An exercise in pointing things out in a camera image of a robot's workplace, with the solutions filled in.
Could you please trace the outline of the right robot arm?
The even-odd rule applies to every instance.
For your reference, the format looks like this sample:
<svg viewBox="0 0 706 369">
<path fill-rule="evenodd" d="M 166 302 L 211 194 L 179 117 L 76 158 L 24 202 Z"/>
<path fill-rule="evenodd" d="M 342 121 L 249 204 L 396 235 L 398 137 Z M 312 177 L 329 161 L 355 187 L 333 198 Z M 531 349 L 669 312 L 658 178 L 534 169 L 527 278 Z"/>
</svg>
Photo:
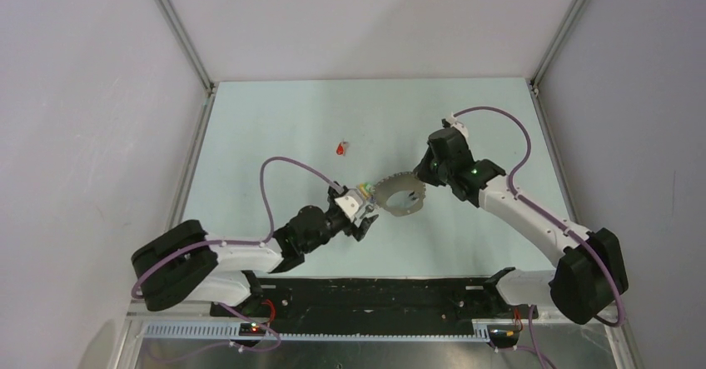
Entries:
<svg viewBox="0 0 706 369">
<path fill-rule="evenodd" d="M 475 160 L 458 127 L 431 133 L 427 150 L 414 169 L 422 182 L 449 187 L 455 197 L 508 224 L 536 247 L 552 265 L 550 271 L 511 269 L 483 295 L 485 310 L 505 317 L 518 305 L 557 308 L 577 324 L 595 319 L 610 304 L 624 320 L 620 297 L 628 290 L 621 246 L 606 228 L 591 231 L 556 217 L 510 184 L 494 162 Z"/>
</svg>

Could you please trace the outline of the large metal keyring plate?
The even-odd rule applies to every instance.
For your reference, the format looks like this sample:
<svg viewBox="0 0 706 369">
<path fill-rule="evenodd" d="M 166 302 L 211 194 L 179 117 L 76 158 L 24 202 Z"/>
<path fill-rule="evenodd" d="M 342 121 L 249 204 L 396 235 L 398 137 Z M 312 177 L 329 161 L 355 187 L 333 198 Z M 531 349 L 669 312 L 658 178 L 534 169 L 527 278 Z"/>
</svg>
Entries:
<svg viewBox="0 0 706 369">
<path fill-rule="evenodd" d="M 423 208 L 425 192 L 425 183 L 413 172 L 397 172 L 379 180 L 372 195 L 378 208 L 393 217 L 406 217 Z"/>
</svg>

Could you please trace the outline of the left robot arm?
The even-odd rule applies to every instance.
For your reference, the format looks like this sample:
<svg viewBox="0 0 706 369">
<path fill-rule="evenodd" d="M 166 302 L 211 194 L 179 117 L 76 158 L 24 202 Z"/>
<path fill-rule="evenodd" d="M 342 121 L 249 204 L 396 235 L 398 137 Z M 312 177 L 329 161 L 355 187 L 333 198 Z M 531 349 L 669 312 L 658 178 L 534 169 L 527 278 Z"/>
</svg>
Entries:
<svg viewBox="0 0 706 369">
<path fill-rule="evenodd" d="M 261 242 L 214 237 L 199 221 L 187 220 L 132 254 L 134 294 L 150 312 L 196 301 L 224 303 L 253 316 L 263 305 L 258 272 L 288 272 L 340 233 L 360 241 L 377 218 L 368 183 L 340 192 L 330 188 L 327 201 L 326 210 L 303 207 Z"/>
</svg>

